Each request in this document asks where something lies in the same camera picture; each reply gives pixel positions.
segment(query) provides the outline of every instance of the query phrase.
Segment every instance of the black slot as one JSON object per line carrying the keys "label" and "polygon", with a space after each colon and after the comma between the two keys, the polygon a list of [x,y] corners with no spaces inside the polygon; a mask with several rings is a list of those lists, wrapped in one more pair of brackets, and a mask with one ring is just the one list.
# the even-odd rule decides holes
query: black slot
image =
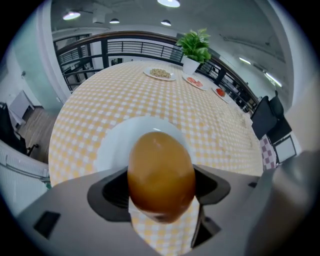
{"label": "black slot", "polygon": [[46,211],[44,214],[42,214],[41,218],[37,221],[33,228],[46,239],[49,239],[52,230],[60,218],[60,215],[60,213]]}
{"label": "black slot", "polygon": [[257,183],[256,182],[250,182],[248,184],[248,186],[251,187],[251,188],[255,188],[257,186]]}
{"label": "black slot", "polygon": [[203,197],[217,188],[217,182],[214,179],[208,178],[205,174],[195,171],[196,189],[195,194],[197,197]]}
{"label": "black slot", "polygon": [[107,183],[102,190],[103,197],[112,205],[128,209],[129,190],[127,172]]}
{"label": "black slot", "polygon": [[[209,223],[209,225],[212,225],[212,227],[215,229],[213,233],[211,233],[206,227],[206,223]],[[199,230],[192,248],[195,248],[214,237],[220,230],[221,228],[217,224],[215,224],[210,218],[206,217],[204,223],[200,223]]]}

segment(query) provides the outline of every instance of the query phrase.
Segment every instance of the white flower pot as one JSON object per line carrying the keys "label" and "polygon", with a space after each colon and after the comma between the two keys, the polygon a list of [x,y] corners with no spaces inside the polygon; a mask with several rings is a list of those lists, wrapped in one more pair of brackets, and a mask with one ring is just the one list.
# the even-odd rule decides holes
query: white flower pot
{"label": "white flower pot", "polygon": [[183,57],[183,72],[188,74],[188,75],[192,75],[197,68],[199,67],[200,63],[190,59],[186,56]]}

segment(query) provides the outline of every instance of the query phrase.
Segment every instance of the tomato slice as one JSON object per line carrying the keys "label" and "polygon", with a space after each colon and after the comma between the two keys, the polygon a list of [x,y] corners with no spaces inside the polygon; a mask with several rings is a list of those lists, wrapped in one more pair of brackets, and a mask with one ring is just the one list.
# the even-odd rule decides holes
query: tomato slice
{"label": "tomato slice", "polygon": [[219,96],[221,97],[224,97],[226,95],[226,93],[221,89],[221,88],[218,88],[216,89],[216,92],[219,94]]}
{"label": "tomato slice", "polygon": [[198,86],[198,87],[202,87],[203,86],[203,84],[200,81],[195,82],[195,85]]}
{"label": "tomato slice", "polygon": [[188,80],[190,83],[193,83],[193,84],[196,83],[196,80],[194,80],[192,77],[188,77],[187,80]]}

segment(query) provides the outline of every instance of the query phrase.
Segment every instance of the floor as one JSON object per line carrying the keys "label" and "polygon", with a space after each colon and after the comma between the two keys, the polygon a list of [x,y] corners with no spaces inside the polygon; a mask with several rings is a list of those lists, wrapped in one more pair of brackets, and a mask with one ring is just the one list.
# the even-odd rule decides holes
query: floor
{"label": "floor", "polygon": [[23,116],[26,124],[18,127],[18,133],[25,139],[27,147],[38,144],[30,157],[43,163],[48,163],[49,143],[57,114],[48,113],[43,108],[29,109]]}

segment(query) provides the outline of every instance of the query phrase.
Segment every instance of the potted plant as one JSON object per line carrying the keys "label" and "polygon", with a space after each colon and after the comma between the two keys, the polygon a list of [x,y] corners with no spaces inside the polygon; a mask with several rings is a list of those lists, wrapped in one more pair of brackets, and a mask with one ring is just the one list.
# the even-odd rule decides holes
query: potted plant
{"label": "potted plant", "polygon": [[210,35],[206,34],[207,29],[199,29],[197,32],[190,31],[184,34],[177,42],[177,46],[182,47],[185,55],[183,61],[183,72],[192,75],[200,64],[211,58],[208,52]]}

